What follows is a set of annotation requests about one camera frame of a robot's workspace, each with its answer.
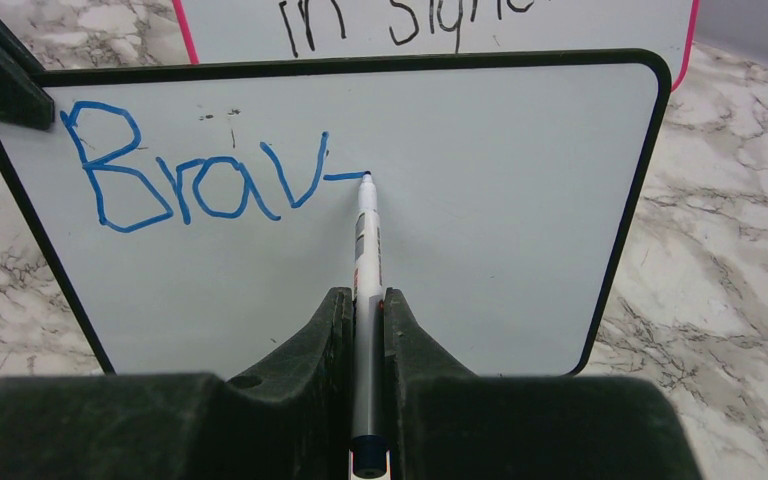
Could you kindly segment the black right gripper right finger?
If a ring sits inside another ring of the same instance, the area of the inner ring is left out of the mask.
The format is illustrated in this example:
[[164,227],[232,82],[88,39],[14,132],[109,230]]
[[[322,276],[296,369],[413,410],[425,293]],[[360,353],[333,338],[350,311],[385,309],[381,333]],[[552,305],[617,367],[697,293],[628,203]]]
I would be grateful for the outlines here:
[[397,479],[698,479],[659,389],[618,376],[479,376],[383,303]]

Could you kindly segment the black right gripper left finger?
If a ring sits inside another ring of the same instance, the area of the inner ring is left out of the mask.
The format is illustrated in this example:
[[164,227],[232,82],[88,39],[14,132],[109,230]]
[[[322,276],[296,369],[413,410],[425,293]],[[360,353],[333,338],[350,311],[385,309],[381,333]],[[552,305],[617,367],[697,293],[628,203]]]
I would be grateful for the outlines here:
[[344,479],[351,293],[242,373],[0,377],[0,479]]

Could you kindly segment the blue whiteboard marker pen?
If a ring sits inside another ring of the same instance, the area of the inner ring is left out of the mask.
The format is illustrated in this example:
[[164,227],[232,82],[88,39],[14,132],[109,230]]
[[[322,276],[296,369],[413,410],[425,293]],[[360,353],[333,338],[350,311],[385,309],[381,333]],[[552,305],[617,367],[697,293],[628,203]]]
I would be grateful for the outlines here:
[[387,473],[384,432],[384,286],[377,189],[361,177],[355,232],[353,395],[350,450],[352,473],[376,479]]

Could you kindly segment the black framed whiteboard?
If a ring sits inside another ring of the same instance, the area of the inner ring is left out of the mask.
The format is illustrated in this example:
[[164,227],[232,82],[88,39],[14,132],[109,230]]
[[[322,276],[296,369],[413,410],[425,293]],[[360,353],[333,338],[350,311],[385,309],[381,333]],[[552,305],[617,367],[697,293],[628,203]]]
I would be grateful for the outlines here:
[[103,369],[229,377],[354,282],[481,374],[586,364],[672,84],[639,49],[48,71],[0,171]]

